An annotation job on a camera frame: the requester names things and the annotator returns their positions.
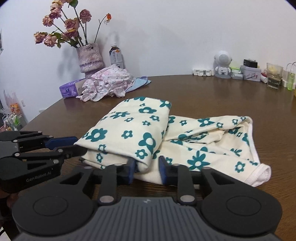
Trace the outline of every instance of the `teal flower print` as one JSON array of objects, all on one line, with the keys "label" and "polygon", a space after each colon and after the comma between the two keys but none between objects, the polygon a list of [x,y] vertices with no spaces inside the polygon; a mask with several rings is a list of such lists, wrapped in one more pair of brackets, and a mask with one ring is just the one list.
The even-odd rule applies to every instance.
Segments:
[{"label": "teal flower print", "polygon": [[148,114],[153,114],[156,112],[155,109],[151,109],[150,107],[144,107],[143,109],[139,109],[140,113],[148,113]]},{"label": "teal flower print", "polygon": [[131,117],[131,118],[127,118],[127,119],[125,119],[124,121],[126,121],[126,122],[130,122],[130,121],[132,121],[133,120],[133,118]]},{"label": "teal flower print", "polygon": [[209,118],[198,119],[197,121],[201,123],[201,124],[200,124],[200,127],[203,127],[203,126],[209,126],[209,125],[215,123],[214,121],[210,121]]},{"label": "teal flower print", "polygon": [[185,120],[182,120],[182,121],[180,121],[179,123],[181,124],[181,126],[184,126],[184,125],[186,125],[186,124],[187,124],[187,121],[185,121]]},{"label": "teal flower print", "polygon": [[172,164],[172,161],[173,161],[172,158],[166,157],[165,160],[168,164]]},{"label": "teal flower print", "polygon": [[127,111],[125,112],[116,112],[114,115],[110,116],[113,117],[113,119],[116,119],[118,117],[125,117],[126,115],[130,115]]},{"label": "teal flower print", "polygon": [[144,133],[143,140],[139,141],[139,146],[146,146],[147,149],[153,153],[153,148],[156,146],[156,142],[149,132]]},{"label": "teal flower print", "polygon": [[85,133],[85,134],[81,137],[81,139],[87,137],[88,135],[89,135],[89,132]]},{"label": "teal flower print", "polygon": [[107,154],[107,152],[105,151],[106,145],[99,145],[98,151],[101,151],[103,154]]},{"label": "teal flower print", "polygon": [[179,145],[183,145],[183,141],[180,140],[171,140],[170,142],[175,143],[175,144],[179,144]]},{"label": "teal flower print", "polygon": [[142,123],[143,123],[144,126],[150,126],[151,125],[151,123],[148,122],[148,121],[146,121],[146,120],[145,121],[142,121]]},{"label": "teal flower print", "polygon": [[235,127],[235,128],[233,128],[233,129],[231,129],[231,130],[228,130],[228,133],[229,133],[229,134],[233,134],[233,135],[235,135],[235,134],[238,132],[239,128],[240,128],[240,127]]},{"label": "teal flower print", "polygon": [[245,165],[246,165],[245,163],[241,163],[240,161],[238,161],[237,164],[235,165],[234,170],[237,171],[237,173],[243,172]]},{"label": "teal flower print", "polygon": [[258,166],[258,163],[257,162],[249,161],[249,163],[251,163],[252,166]]},{"label": "teal flower print", "polygon": [[238,124],[238,119],[232,119],[232,123],[236,126]]},{"label": "teal flower print", "polygon": [[205,154],[200,155],[200,152],[197,151],[196,156],[192,156],[192,160],[187,160],[187,163],[191,165],[189,170],[198,169],[201,171],[204,166],[210,165],[210,163],[204,161],[205,157]]},{"label": "teal flower print", "polygon": [[98,154],[96,155],[96,160],[97,160],[98,162],[102,162],[102,160],[103,160],[103,156],[101,155],[101,153],[98,153]]},{"label": "teal flower print", "polygon": [[140,101],[144,101],[145,99],[146,97],[143,97],[143,96],[134,98],[134,100],[140,100]]},{"label": "teal flower print", "polygon": [[192,136],[187,136],[185,134],[181,134],[181,135],[178,136],[178,140],[183,141],[183,140],[186,140],[186,139],[190,139],[191,137]]},{"label": "teal flower print", "polygon": [[167,100],[161,100],[160,102],[162,102],[162,104],[159,106],[159,107],[167,107],[167,108],[171,108],[171,106],[172,106],[172,104],[169,102],[169,101],[167,101]]},{"label": "teal flower print", "polygon": [[241,149],[238,150],[238,149],[234,149],[234,148],[232,148],[231,151],[234,152],[237,156],[240,156],[239,153],[242,152]]},{"label": "teal flower print", "polygon": [[146,156],[148,156],[148,154],[145,152],[144,149],[137,150],[137,152],[135,152],[135,154],[136,154],[137,157],[139,157],[141,160],[143,160]]},{"label": "teal flower print", "polygon": [[169,123],[169,124],[175,122],[174,119],[176,119],[176,117],[174,117],[174,116],[171,115],[171,116],[169,116],[168,118],[169,118],[169,120],[168,120],[168,123]]},{"label": "teal flower print", "polygon": [[160,150],[157,150],[156,152],[154,152],[152,159],[156,159],[157,158],[157,154],[160,152]]},{"label": "teal flower print", "polygon": [[201,151],[205,151],[205,152],[208,152],[208,149],[204,146],[204,147],[202,147],[201,149],[200,149]]},{"label": "teal flower print", "polygon": [[107,133],[107,130],[104,130],[103,128],[101,129],[94,129],[91,132],[91,135],[85,138],[85,140],[91,140],[91,142],[96,142],[99,140],[103,140],[105,138],[105,134]]},{"label": "teal flower print", "polygon": [[217,122],[216,127],[217,128],[222,128],[223,127],[223,123]]},{"label": "teal flower print", "polygon": [[199,141],[199,140],[205,138],[208,134],[209,133],[207,131],[205,131],[205,132],[199,133],[198,136],[196,136],[196,137],[191,137],[191,139]]},{"label": "teal flower print", "polygon": [[244,134],[244,137],[242,138],[242,141],[246,142],[246,144],[248,146],[250,146],[250,143],[249,143],[249,140],[248,140],[248,134],[247,133]]},{"label": "teal flower print", "polygon": [[149,118],[152,119],[153,121],[159,121],[159,116],[152,115]]},{"label": "teal flower print", "polygon": [[129,137],[133,137],[133,132],[132,131],[124,131],[123,134],[121,135],[124,139],[127,139]]}]

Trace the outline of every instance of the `black box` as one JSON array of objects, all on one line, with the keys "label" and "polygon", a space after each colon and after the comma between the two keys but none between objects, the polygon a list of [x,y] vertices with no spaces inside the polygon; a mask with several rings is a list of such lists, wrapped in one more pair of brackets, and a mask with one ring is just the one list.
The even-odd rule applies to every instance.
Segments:
[{"label": "black box", "polygon": [[248,66],[248,67],[251,67],[251,68],[257,68],[258,63],[256,61],[253,61],[253,60],[244,59],[244,66]]}]

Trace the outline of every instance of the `purple tissue box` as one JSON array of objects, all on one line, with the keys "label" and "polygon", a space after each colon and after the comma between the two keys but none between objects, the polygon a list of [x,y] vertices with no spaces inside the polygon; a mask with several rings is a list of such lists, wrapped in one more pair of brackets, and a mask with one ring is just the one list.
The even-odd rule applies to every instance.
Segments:
[{"label": "purple tissue box", "polygon": [[76,97],[82,95],[82,85],[86,79],[75,80],[59,87],[63,98]]}]

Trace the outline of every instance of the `white wall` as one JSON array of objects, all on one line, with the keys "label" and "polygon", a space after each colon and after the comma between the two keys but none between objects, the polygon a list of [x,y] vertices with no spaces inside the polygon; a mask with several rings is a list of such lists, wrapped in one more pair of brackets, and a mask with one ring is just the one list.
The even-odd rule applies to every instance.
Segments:
[{"label": "white wall", "polygon": [[[83,77],[76,50],[35,45],[51,0],[8,0],[0,8],[4,51],[0,55],[0,99],[3,90],[23,99],[28,120],[61,98],[59,86]],[[111,22],[99,33],[101,54],[110,65],[110,35],[116,33],[125,65],[134,76],[191,74],[193,67],[211,67],[218,50],[234,63],[256,59],[286,66],[296,61],[296,11],[285,0],[79,0],[88,9],[89,42],[106,13]],[[72,8],[64,7],[74,18]],[[60,20],[55,20],[62,27]]]}]

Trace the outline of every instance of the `pink floral cloth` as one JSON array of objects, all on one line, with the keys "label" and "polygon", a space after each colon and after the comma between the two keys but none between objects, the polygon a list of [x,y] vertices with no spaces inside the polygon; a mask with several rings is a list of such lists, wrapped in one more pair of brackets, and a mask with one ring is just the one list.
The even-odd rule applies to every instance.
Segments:
[{"label": "pink floral cloth", "polygon": [[77,96],[82,101],[99,101],[105,95],[124,97],[128,88],[134,85],[135,78],[115,64],[104,68],[91,76],[83,84],[86,88],[82,95]]}]

